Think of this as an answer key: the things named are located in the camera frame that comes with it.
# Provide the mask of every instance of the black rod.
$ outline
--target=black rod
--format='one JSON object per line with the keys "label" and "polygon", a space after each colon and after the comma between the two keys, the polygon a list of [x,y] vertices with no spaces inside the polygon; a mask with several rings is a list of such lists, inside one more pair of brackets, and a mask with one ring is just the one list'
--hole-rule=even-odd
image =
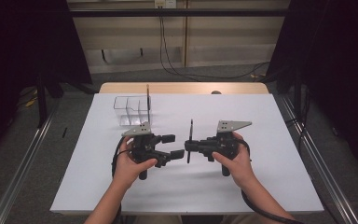
{"label": "black rod", "polygon": [[302,122],[302,113],[301,113],[301,73],[298,68],[296,68],[296,79],[295,79],[295,114],[298,122]]}
{"label": "black rod", "polygon": [[145,9],[71,9],[73,17],[285,17],[289,14],[304,15],[304,11],[279,9],[195,9],[195,8],[145,8]]}
{"label": "black rod", "polygon": [[48,118],[48,107],[46,105],[46,95],[45,95],[45,84],[43,80],[42,73],[37,75],[36,81],[37,87],[37,101],[39,103],[39,124],[37,128],[41,128]]}

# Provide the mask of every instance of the metal bracket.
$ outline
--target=metal bracket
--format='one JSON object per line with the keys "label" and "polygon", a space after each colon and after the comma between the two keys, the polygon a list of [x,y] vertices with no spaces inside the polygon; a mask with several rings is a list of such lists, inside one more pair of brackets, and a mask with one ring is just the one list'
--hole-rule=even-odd
{"label": "metal bracket", "polygon": [[229,133],[251,125],[251,121],[219,120],[217,124],[218,133]]}
{"label": "metal bracket", "polygon": [[144,122],[128,131],[124,132],[121,136],[135,136],[135,135],[142,135],[142,134],[149,134],[152,133],[150,128],[149,122]]}

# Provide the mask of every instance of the person's left hand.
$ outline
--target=person's left hand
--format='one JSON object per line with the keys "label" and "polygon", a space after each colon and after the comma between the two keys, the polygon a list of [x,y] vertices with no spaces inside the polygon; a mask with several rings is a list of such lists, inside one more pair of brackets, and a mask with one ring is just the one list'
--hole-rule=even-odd
{"label": "person's left hand", "polygon": [[122,153],[117,157],[115,175],[113,176],[113,181],[123,185],[126,189],[131,187],[142,171],[149,169],[157,163],[156,159],[150,159],[139,164],[133,161],[130,153],[125,151],[131,149],[132,141],[129,142],[130,139],[130,137],[126,136],[119,148],[119,151]]}

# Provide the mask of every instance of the white tabletop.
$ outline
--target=white tabletop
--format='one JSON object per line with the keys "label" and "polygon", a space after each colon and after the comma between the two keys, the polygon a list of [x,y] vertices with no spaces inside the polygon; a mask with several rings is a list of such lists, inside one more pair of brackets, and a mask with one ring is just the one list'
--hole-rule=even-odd
{"label": "white tabletop", "polygon": [[[117,142],[129,127],[118,126],[113,108],[123,94],[96,94],[72,159],[57,192],[52,212],[87,214],[111,181]],[[323,211],[309,175],[298,156],[281,113],[270,94],[151,94],[152,131],[175,134],[176,141],[156,150],[184,148],[190,120],[193,139],[216,135],[220,119],[251,121],[238,130],[251,148],[252,166],[260,182],[288,212]],[[122,202],[122,214],[241,214],[253,212],[242,200],[232,177],[221,174],[218,162],[199,153],[151,168],[136,180]]]}

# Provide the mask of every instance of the hand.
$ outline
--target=hand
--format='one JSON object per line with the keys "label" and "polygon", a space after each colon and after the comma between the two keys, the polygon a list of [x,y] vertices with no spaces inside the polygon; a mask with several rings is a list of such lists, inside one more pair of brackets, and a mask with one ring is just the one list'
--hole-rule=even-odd
{"label": "hand", "polygon": [[132,183],[136,180],[138,175],[148,168],[156,165],[157,160],[151,159],[141,163],[136,163],[128,151],[131,149],[132,142],[128,141],[131,138],[126,136],[121,144],[119,151],[122,152],[117,157],[117,165],[113,182],[123,185],[124,188],[129,189]]}
{"label": "hand", "polygon": [[[234,132],[233,134],[235,138],[243,140],[243,137],[240,134]],[[212,156],[215,160],[228,168],[232,177],[234,178],[235,183],[240,188],[242,188],[246,183],[255,179],[255,174],[252,170],[248,150],[243,144],[238,144],[238,155],[233,160],[230,160],[218,152],[214,152]]]}

